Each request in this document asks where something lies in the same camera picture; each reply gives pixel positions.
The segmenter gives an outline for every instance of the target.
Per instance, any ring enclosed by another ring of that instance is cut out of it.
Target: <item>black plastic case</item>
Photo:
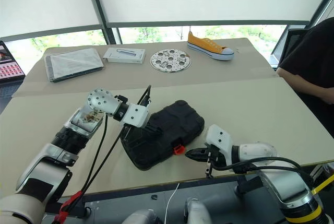
[[[178,145],[185,146],[200,135],[204,119],[183,100],[152,114],[147,126],[123,131],[122,145],[133,164],[148,170],[173,155]]]

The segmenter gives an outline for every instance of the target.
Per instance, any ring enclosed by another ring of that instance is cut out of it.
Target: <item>white shoe sole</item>
[[[207,55],[209,55],[211,58],[214,58],[215,60],[230,61],[231,59],[234,58],[234,53],[231,53],[231,54],[212,53],[212,52],[207,51],[203,48],[200,48],[197,45],[190,44],[189,42],[187,42],[187,44],[188,44],[188,47],[190,49],[196,50],[196,51],[201,52],[201,53],[206,53]]]

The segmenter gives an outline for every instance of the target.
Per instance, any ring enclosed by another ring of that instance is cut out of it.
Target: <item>shoelace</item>
[[[209,43],[211,46],[217,48],[219,51],[221,50],[221,48],[218,47],[218,45],[217,45],[215,42],[213,42],[212,40],[210,40],[210,39],[208,39],[208,38],[204,38],[204,40],[205,40],[207,43]]]

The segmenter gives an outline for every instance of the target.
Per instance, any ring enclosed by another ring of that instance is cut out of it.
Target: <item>beige table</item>
[[[48,81],[44,58],[42,58],[26,76],[25,82],[14,96],[86,92],[95,87],[115,90],[144,88],[148,84],[152,84],[154,87],[163,87],[277,77],[265,58],[255,50],[248,39],[226,39],[216,42],[232,48],[235,52],[235,58],[227,62],[213,60],[202,53],[189,49],[187,42],[127,44],[122,45],[122,47],[146,49],[146,58],[143,64],[108,63],[105,61],[105,68],[101,71],[58,83]],[[103,57],[109,47],[110,45],[49,48],[45,51],[44,56],[95,48]],[[185,71],[174,74],[162,73],[153,69],[150,65],[151,56],[161,49],[169,48],[180,49],[188,53],[192,59],[191,66]]]
[[[113,91],[136,102],[143,89]],[[44,144],[86,100],[87,93],[13,98],[0,115],[0,178],[3,195],[14,192],[16,181]],[[256,141],[273,144],[278,153],[302,165],[334,160],[334,139],[282,78],[210,84],[153,87],[151,112],[178,99],[186,100],[205,119],[205,127],[217,124],[236,144]],[[118,131],[110,119],[103,157]],[[80,153],[64,195],[81,188],[103,129],[99,129]],[[205,131],[187,149],[203,147]],[[227,175],[216,172],[215,175]],[[88,193],[120,190],[203,178],[205,164],[173,156],[148,171],[138,170],[118,143]]]

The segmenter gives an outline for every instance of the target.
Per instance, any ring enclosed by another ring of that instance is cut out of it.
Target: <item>person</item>
[[[0,52],[0,61],[7,61],[10,60],[10,57],[7,56],[5,53]]]
[[[276,72],[334,138],[334,18],[312,27]]]

